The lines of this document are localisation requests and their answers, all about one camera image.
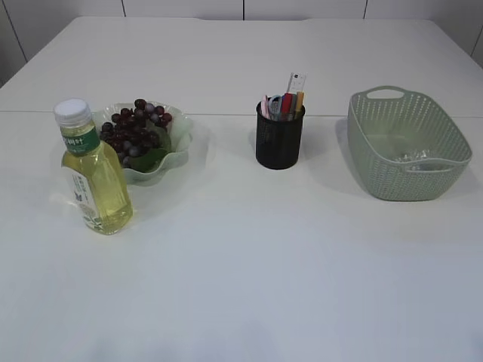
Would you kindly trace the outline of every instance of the black mesh pen holder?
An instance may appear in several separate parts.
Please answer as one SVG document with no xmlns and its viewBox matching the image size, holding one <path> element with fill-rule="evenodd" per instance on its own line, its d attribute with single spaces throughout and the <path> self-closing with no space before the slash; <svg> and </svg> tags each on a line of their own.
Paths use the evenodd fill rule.
<svg viewBox="0 0 483 362">
<path fill-rule="evenodd" d="M 272 121 L 257 106 L 257 160 L 272 170 L 284 170 L 297 163 L 305 107 L 293 121 Z"/>
</svg>

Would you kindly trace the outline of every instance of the bottle label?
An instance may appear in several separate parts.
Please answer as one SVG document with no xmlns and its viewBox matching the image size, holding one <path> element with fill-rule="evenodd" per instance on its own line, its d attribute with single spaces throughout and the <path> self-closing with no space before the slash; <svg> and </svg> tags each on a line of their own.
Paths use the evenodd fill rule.
<svg viewBox="0 0 483 362">
<path fill-rule="evenodd" d="M 62 168 L 63 172 L 66 174 L 69 187 L 74 193 L 75 202 L 82 212 L 85 224 L 91 229 L 101 232 L 103 226 L 100 219 L 99 209 L 97 209 L 97 205 L 94 201 L 94 196 L 89 187 L 88 179 L 72 168 Z"/>
<path fill-rule="evenodd" d="M 100 140 L 96 128 L 78 136 L 64 136 L 63 142 L 73 155 L 84 155 L 99 146 Z"/>
</svg>

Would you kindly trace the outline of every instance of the cooking oil bottle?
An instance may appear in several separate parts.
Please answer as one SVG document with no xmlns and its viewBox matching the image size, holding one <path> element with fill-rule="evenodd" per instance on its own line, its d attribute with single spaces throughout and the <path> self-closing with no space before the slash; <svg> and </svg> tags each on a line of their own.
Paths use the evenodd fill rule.
<svg viewBox="0 0 483 362">
<path fill-rule="evenodd" d="M 99 139 L 84 100 L 59 103 L 54 115 L 67 148 L 62 168 L 85 224 L 100 234 L 114 234 L 133 215 L 117 154 Z"/>
</svg>

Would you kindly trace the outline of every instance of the white bottle cap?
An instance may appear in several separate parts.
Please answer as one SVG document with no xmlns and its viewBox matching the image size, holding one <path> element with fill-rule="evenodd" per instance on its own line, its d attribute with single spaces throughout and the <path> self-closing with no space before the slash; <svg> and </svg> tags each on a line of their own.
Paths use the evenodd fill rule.
<svg viewBox="0 0 483 362">
<path fill-rule="evenodd" d="M 76 98 L 64 100 L 54 107 L 55 120 L 61 127 L 81 127 L 92 119 L 91 109 L 84 101 Z"/>
</svg>

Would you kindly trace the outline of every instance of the green plastic basket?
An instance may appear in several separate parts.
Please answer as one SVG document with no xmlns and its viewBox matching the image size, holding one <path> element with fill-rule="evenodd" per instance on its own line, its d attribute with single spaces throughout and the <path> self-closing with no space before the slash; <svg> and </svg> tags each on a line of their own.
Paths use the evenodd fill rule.
<svg viewBox="0 0 483 362">
<path fill-rule="evenodd" d="M 398 98 L 370 97 L 396 91 Z M 472 151 L 449 115 L 432 98 L 382 86 L 354 94 L 349 105 L 349 148 L 362 182 L 376 198 L 433 200 L 468 165 Z M 407 155 L 424 155 L 409 158 Z"/>
</svg>

